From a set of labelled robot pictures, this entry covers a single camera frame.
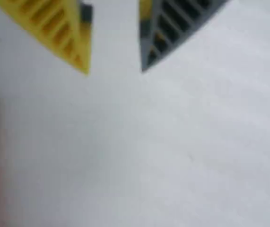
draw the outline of white background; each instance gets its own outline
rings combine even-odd
[[[0,11],[0,227],[270,227],[270,0],[146,74],[138,1],[94,2],[89,78]]]

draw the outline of ridged plastic part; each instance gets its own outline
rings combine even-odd
[[[0,7],[46,48],[89,73],[92,23],[75,0],[0,0]]]
[[[149,19],[140,17],[142,70],[161,61],[199,30],[227,0],[151,1]],[[140,1],[140,14],[147,3]]]

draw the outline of white surface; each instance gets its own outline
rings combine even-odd
[[[0,227],[269,227],[270,0],[148,74],[137,1],[95,1],[91,77],[0,12]]]

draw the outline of yellow triangular piece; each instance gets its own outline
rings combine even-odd
[[[0,0],[0,7],[45,47],[89,72],[91,24],[80,21],[77,0]]]

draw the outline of white table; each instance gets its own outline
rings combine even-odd
[[[139,72],[137,1],[96,1],[83,77],[0,11],[0,227],[269,227],[270,0]]]

